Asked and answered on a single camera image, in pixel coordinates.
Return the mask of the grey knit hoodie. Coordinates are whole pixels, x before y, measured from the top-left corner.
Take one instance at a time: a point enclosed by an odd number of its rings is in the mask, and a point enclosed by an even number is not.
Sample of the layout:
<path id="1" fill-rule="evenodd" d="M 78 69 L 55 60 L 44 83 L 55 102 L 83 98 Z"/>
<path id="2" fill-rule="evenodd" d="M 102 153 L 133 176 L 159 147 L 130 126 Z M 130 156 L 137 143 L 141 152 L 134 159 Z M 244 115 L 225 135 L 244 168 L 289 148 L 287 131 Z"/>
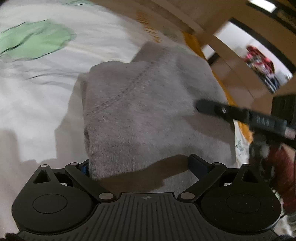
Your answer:
<path id="1" fill-rule="evenodd" d="M 148 42 L 129 63 L 78 76 L 55 130 L 62 166 L 89 160 L 90 177 L 121 192 L 181 193 L 196 182 L 187 157 L 236 166 L 234 123 L 199 113 L 198 99 L 226 103 L 201 57 Z"/>

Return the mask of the pile of colourful clothes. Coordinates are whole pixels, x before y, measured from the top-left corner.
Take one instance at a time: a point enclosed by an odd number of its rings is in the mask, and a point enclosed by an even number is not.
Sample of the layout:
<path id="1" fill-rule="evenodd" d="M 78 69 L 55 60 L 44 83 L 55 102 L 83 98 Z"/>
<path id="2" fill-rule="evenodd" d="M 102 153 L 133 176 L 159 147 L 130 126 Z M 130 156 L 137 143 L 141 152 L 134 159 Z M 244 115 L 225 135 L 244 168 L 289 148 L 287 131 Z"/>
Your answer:
<path id="1" fill-rule="evenodd" d="M 247 66 L 252 69 L 271 93 L 275 93 L 292 77 L 290 73 L 276 71 L 273 61 L 252 45 L 246 46 L 247 53 L 242 58 Z"/>

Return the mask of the white leaf-print duvet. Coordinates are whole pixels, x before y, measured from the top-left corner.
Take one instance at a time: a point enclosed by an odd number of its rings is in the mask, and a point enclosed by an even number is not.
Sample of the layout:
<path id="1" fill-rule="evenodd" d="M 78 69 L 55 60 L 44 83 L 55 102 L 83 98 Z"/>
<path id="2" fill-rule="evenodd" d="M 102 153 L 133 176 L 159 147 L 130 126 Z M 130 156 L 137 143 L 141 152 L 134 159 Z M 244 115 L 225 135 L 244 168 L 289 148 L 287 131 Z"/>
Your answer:
<path id="1" fill-rule="evenodd" d="M 41 164 L 87 159 L 81 81 L 106 61 L 130 62 L 147 41 L 189 52 L 181 22 L 132 2 L 8 1 L 1 6 L 1 234 Z"/>

